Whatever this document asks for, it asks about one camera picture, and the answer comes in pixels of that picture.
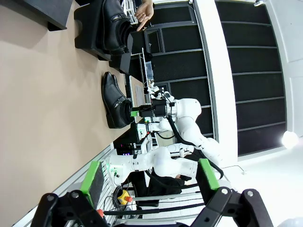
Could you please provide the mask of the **person's left hand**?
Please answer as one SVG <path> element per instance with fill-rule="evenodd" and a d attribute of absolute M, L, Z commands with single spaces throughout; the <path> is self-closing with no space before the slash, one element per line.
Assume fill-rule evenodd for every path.
<path fill-rule="evenodd" d="M 154 15 L 154 7 L 152 0 L 143 0 L 142 4 L 137 8 L 135 17 L 139 22 L 139 26 L 136 31 L 139 32 L 143 29 L 147 21 L 149 21 Z"/>

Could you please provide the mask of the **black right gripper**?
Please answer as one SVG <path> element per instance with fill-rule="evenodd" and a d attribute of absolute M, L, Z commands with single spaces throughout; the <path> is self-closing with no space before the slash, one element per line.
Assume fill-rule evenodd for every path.
<path fill-rule="evenodd" d="M 167 103 L 164 99 L 158 100 L 153 99 L 150 105 L 142 105 L 139 107 L 131 108 L 132 117 L 165 117 L 167 114 L 166 110 Z"/>

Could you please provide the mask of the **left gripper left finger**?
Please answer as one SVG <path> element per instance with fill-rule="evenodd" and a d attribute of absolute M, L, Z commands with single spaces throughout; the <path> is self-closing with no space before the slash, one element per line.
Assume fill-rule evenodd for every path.
<path fill-rule="evenodd" d="M 41 197 L 31 226 L 64 227 L 75 220 L 84 227 L 106 227 L 107 222 L 97 209 L 103 185 L 102 165 L 93 161 L 79 189 L 62 197 L 55 193 L 46 193 Z"/>

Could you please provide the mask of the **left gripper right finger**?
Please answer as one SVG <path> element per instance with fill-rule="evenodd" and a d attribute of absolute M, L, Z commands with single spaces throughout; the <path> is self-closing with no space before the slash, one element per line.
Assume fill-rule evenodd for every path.
<path fill-rule="evenodd" d="M 199 159 L 196 180 L 205 207 L 193 221 L 193 227 L 215 227 L 221 217 L 232 217 L 238 227 L 272 227 L 266 206 L 255 189 L 238 193 L 220 186 L 207 159 Z"/>

